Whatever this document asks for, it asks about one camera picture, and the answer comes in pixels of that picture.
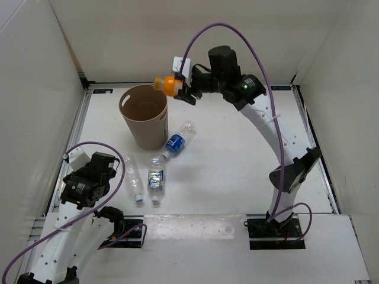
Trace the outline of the orange juice bottle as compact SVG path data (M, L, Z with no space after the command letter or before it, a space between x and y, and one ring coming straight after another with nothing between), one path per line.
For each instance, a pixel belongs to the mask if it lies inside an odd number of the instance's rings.
M182 89L183 81L175 79L174 76L167 76L165 78L156 77L153 83L153 89L162 91L166 96L177 96L179 90Z

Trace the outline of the clear unlabeled plastic bottle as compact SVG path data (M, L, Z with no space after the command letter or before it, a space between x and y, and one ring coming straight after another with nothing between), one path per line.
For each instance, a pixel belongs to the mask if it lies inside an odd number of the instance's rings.
M143 202L143 183L137 167L136 160L133 155L127 154L124 156L126 166L125 181L127 189L133 200L140 204Z

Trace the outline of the blue label plastic bottle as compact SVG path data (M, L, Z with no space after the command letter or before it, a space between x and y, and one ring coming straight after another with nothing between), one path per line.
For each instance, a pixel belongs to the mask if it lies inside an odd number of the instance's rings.
M192 121L185 121L165 144L162 153L164 159L169 160L177 156L196 134L196 125Z

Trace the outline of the green white label bottle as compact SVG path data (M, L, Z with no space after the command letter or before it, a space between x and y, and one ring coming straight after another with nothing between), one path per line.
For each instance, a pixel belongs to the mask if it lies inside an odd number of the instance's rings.
M165 189L165 161L162 156L151 159L148 172L147 190L154 205L159 205Z

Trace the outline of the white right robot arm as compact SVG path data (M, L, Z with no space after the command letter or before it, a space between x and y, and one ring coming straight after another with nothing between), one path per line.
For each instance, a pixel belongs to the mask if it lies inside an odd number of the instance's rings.
M220 93L260 132L274 151L279 166L269 174L274 193L266 213L266 230L282 235L293 216L296 194L321 156L319 147L309 147L289 129L285 121L272 113L270 88L254 75L244 75L237 55L229 46L208 51L210 67L192 64L190 59L175 57L172 70L182 81L176 99L195 105L204 93Z

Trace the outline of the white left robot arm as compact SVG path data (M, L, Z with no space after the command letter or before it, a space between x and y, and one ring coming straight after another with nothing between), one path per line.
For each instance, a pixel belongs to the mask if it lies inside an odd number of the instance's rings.
M105 239L124 231L123 212L97 204L110 193L110 180L124 162L98 151L87 156L80 147L65 158L72 171L63 178L55 229L43 237L44 250L18 283L78 283L79 272Z

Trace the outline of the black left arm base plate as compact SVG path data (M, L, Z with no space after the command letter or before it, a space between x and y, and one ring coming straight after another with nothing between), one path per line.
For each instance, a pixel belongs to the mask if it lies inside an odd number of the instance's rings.
M120 249L140 249L142 247L142 240L144 236L144 226L142 226L143 223L144 221L142 216L124 217L124 224L121 226L119 232L115 236L112 236L107 240L108 243L112 243L130 229L133 229L133 231L131 231L120 241L114 243L110 247Z

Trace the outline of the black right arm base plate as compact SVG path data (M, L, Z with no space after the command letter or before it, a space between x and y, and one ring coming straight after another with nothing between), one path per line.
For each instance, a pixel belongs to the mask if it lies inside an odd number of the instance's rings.
M306 248L303 239L300 220L292 217L281 227L268 222L266 217L248 218L243 222L248 229L250 250L304 250Z

